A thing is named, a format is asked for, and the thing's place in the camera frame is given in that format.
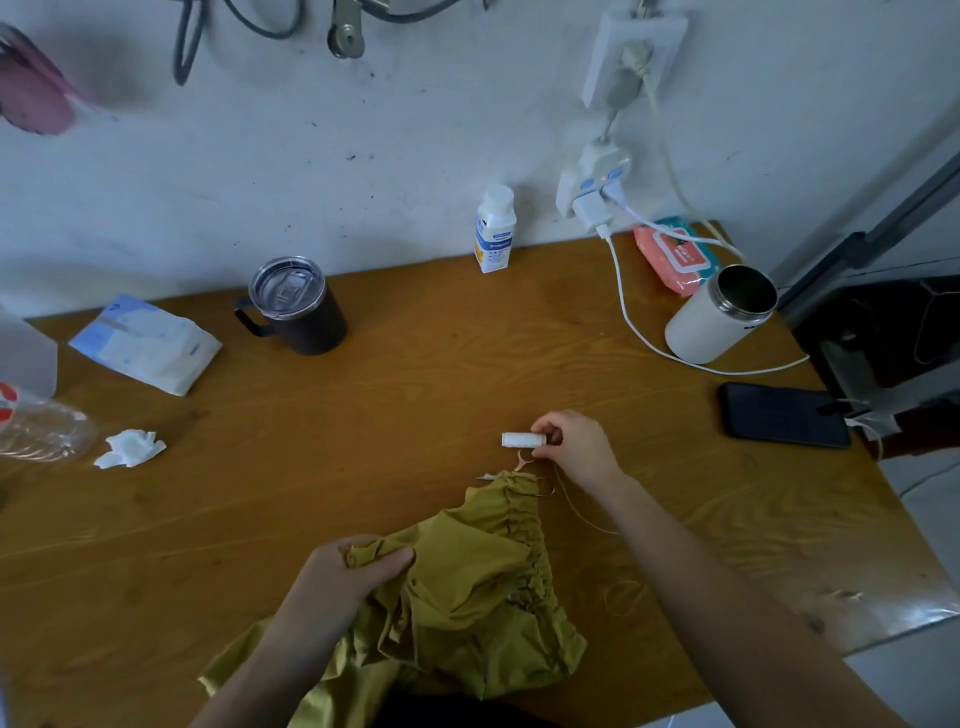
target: metal frame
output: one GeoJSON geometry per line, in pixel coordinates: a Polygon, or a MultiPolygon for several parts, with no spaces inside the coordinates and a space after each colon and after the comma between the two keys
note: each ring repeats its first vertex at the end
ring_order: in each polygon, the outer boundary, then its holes
{"type": "Polygon", "coordinates": [[[780,313],[791,326],[805,319],[830,285],[849,270],[862,270],[960,195],[960,153],[869,232],[853,232],[827,253],[780,298],[780,313]]]}

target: black tumbler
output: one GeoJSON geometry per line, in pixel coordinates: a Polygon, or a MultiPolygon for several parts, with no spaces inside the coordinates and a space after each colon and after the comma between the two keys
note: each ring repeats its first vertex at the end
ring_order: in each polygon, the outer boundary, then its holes
{"type": "Polygon", "coordinates": [[[279,257],[253,276],[250,295],[233,313],[254,336],[279,336],[308,356],[335,349],[347,335],[347,321],[320,266],[305,257],[279,257]],[[255,306],[270,322],[260,326],[245,308],[255,306]]]}

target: hand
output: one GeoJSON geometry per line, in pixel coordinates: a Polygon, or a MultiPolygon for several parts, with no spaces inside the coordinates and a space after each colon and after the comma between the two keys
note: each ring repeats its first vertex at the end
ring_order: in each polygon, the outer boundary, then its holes
{"type": "Polygon", "coordinates": [[[547,436],[548,445],[536,448],[534,457],[553,460],[592,496],[601,497],[627,480],[603,427],[589,417],[572,409],[547,412],[530,429],[547,436]]]}
{"type": "Polygon", "coordinates": [[[320,682],[334,646],[347,633],[361,602],[413,562],[413,549],[404,548],[365,567],[349,569],[344,552],[376,538],[353,536],[310,554],[257,647],[269,655],[268,670],[278,670],[288,680],[302,680],[308,687],[320,682]]]}

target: travel mug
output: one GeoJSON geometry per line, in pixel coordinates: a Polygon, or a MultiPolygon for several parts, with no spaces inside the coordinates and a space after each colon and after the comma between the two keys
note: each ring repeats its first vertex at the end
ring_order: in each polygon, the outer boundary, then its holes
{"type": "Polygon", "coordinates": [[[335,349],[347,335],[347,321],[320,266],[297,255],[271,260],[256,272],[249,296],[233,313],[254,336],[279,336],[297,353],[335,349]],[[260,326],[244,310],[255,306],[270,322],[260,326]]]}
{"type": "Polygon", "coordinates": [[[777,286],[748,265],[728,265],[677,311],[666,325],[670,351],[691,364],[707,364],[770,318],[777,286]]]}

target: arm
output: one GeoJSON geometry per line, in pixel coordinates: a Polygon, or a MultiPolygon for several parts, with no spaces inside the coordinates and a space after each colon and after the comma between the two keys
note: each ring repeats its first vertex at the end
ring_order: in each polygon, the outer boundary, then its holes
{"type": "Polygon", "coordinates": [[[534,450],[612,516],[660,607],[738,728],[905,728],[836,652],[765,592],[725,567],[632,478],[601,426],[566,410],[533,426],[534,450]]]}
{"type": "Polygon", "coordinates": [[[357,536],[314,551],[250,659],[209,699],[190,728],[284,728],[320,682],[333,648],[363,599],[410,566],[404,548],[362,569],[343,551],[376,536],[357,536]]]}

